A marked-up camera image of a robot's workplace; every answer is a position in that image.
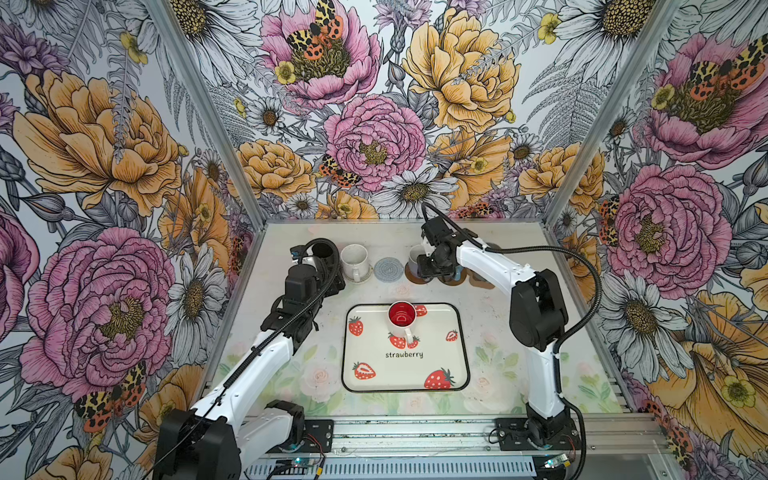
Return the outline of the plain brown wooden coaster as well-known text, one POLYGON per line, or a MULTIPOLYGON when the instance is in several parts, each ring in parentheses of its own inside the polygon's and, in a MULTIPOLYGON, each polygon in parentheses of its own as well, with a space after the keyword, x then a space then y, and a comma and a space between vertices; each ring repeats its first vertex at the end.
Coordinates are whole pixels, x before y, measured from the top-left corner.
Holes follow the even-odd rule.
POLYGON ((467 273, 465 271, 461 271, 454 274, 453 276, 441 276, 438 278, 438 280, 446 286, 459 286, 465 282, 466 278, 467 273))

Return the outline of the scratched dark brown wooden coaster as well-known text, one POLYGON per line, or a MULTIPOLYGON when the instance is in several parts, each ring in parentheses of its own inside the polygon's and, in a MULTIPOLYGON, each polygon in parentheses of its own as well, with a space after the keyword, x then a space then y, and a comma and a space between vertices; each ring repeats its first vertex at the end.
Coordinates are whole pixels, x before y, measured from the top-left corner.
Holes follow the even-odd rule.
POLYGON ((419 277, 418 275, 414 274, 412 272, 410 264, 406 264, 405 265, 405 267, 404 267, 404 274, 405 274, 406 279, 409 282, 411 282, 413 284, 416 284, 416 285, 425 285, 425 284, 430 282, 430 280, 425 280, 425 279, 419 277))

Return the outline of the cork paw print coaster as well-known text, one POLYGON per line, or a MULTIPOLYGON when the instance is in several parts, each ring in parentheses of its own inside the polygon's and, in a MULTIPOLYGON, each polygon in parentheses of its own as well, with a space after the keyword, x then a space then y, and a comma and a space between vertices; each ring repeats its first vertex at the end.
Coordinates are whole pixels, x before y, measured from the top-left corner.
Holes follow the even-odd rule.
POLYGON ((486 290, 492 290, 495 288, 495 286, 491 282, 489 282, 482 276, 478 275, 474 271, 468 272, 467 279, 469 280, 470 285, 475 288, 481 288, 486 290))

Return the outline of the grey-blue braided rope coaster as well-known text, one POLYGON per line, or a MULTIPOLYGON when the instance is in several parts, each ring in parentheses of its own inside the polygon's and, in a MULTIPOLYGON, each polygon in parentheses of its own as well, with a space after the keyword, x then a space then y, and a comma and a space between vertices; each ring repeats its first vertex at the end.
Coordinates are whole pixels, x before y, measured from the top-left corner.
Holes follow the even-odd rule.
POLYGON ((398 281, 404 275, 404 265, 394 257, 385 257, 374 265, 374 276, 384 283, 398 281))

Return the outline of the red interior white mug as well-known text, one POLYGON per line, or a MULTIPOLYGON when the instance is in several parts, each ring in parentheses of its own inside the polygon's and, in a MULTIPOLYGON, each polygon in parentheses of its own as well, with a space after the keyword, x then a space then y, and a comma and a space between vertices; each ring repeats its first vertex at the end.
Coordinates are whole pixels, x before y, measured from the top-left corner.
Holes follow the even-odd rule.
POLYGON ((406 301, 398 301, 389 306, 387 326, 395 337, 402 338, 407 344, 414 341, 413 325, 417 318, 415 306, 406 301))

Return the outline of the white mug purple handle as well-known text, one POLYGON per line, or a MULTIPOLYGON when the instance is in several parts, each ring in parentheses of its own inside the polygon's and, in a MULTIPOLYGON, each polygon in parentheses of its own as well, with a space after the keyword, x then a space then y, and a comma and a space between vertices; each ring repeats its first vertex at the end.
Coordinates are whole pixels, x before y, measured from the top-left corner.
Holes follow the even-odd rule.
POLYGON ((419 277, 418 259, 421 255, 425 255, 425 249, 421 244, 414 245, 410 248, 407 267, 412 276, 419 277))

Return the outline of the black mug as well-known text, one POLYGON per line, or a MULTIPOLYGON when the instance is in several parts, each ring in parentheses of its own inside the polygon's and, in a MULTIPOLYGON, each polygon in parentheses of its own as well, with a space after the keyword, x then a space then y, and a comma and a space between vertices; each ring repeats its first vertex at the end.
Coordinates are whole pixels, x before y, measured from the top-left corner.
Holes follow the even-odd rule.
POLYGON ((321 286, 325 288, 324 296, 330 297, 342 292, 346 287, 346 281, 337 245, 329 239, 317 238, 311 241, 310 250, 312 256, 323 264, 319 267, 319 272, 321 286))

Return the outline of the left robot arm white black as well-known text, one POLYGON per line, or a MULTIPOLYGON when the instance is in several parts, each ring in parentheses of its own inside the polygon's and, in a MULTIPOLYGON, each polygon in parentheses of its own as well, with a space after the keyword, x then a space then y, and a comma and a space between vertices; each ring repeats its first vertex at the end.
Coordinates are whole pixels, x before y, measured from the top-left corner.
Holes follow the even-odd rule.
POLYGON ((238 479, 269 450, 304 437, 304 410, 273 401, 247 414, 272 377, 316 330, 323 300, 344 289, 335 262, 309 257, 288 270, 284 294, 234 369, 187 410, 172 411, 160 428, 149 479, 238 479))

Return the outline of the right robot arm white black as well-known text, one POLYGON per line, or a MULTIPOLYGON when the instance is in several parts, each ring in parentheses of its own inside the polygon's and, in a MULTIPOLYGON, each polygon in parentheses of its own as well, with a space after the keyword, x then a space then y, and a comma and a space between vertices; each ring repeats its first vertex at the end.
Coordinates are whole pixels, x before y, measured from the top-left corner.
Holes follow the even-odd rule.
POLYGON ((529 392, 523 431, 527 441, 538 449, 553 445, 571 420, 562 397, 555 347, 568 323, 557 275, 511 259, 515 254, 529 252, 529 247, 494 247, 440 216, 422 224, 421 245, 425 252, 417 258, 417 270, 422 278, 452 277, 461 268, 508 295, 509 328, 526 348, 529 392))

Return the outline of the white strawberry print tray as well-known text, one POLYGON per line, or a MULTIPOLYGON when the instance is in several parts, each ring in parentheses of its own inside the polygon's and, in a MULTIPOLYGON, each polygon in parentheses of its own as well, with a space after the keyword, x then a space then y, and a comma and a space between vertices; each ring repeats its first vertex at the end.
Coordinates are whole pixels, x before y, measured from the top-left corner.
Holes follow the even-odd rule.
POLYGON ((448 303, 415 306, 409 333, 390 322, 386 304, 347 312, 342 384, 353 393, 459 391, 470 382, 461 317, 448 303))

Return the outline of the green circuit board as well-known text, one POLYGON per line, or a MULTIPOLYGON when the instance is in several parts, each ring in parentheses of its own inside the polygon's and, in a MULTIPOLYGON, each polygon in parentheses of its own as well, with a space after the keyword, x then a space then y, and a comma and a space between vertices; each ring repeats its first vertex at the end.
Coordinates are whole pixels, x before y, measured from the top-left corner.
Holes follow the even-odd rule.
POLYGON ((273 474, 276 475, 307 475, 321 473, 323 460, 319 457, 296 457, 276 462, 273 474))
POLYGON ((548 457, 542 467, 544 469, 558 469, 568 468, 571 465, 570 458, 567 454, 559 454, 556 456, 548 457))

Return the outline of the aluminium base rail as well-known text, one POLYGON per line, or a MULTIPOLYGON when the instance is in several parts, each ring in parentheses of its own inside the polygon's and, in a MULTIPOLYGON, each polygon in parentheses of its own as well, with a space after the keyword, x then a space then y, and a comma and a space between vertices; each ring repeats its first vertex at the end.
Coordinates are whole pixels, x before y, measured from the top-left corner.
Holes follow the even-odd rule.
POLYGON ((575 451, 502 451, 490 437, 494 420, 521 416, 339 417, 329 454, 264 454, 242 477, 273 474, 277 461, 323 460, 322 478, 602 478, 613 477, 622 459, 647 456, 653 466, 670 452, 648 414, 573 418, 582 435, 575 451), (544 469, 548 457, 567 454, 568 468, 544 469))

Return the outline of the aluminium corner post left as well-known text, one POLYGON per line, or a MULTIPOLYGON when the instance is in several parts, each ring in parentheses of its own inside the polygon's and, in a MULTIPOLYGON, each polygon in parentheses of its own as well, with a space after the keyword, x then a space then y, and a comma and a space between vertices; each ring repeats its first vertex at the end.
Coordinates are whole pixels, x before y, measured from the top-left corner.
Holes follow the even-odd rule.
POLYGON ((147 8, 174 62, 177 75, 185 83, 205 128, 231 176, 251 223, 258 233, 262 233, 266 224, 264 214, 236 156, 236 148, 220 119, 205 79, 196 65, 196 56, 187 45, 171 5, 167 1, 150 1, 147 8))

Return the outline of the aluminium corner post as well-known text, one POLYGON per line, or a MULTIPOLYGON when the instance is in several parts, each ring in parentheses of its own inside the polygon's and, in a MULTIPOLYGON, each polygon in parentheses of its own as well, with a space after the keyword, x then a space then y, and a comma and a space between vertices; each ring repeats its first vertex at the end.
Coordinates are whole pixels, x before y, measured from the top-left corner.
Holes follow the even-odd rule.
POLYGON ((187 45, 171 5, 167 1, 150 1, 147 8, 174 62, 177 75, 185 83, 205 128, 231 176, 251 223, 258 233, 262 233, 266 224, 264 214, 236 156, 236 148, 220 119, 205 79, 196 65, 196 56, 187 45))
POLYGON ((595 121, 584 138, 575 156, 569 172, 565 175, 562 185, 552 199, 544 217, 543 225, 552 228, 557 217, 569 204, 570 199, 579 186, 587 168, 602 143, 605 130, 621 110, 620 101, 628 96, 642 69, 652 59, 658 50, 662 36, 671 25, 673 18, 681 5, 681 1, 657 1, 650 12, 646 25, 641 29, 635 45, 629 50, 629 56, 624 67, 618 69, 614 84, 598 110, 595 121))

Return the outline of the aluminium corner post right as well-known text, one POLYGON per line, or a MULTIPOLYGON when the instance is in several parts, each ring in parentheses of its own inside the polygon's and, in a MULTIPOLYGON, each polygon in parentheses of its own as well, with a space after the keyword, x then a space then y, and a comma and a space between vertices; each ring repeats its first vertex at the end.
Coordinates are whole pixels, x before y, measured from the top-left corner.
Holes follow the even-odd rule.
POLYGON ((614 84, 598 110, 595 121, 584 138, 575 156, 569 172, 565 175, 562 185, 552 199, 544 217, 543 225, 552 228, 557 217, 569 204, 570 199, 579 186, 587 168, 602 143, 605 130, 621 110, 620 101, 628 96, 642 69, 652 59, 658 50, 662 36, 671 25, 673 18, 681 5, 681 1, 657 1, 650 12, 646 25, 641 29, 635 45, 629 50, 629 56, 624 67, 618 69, 614 84))

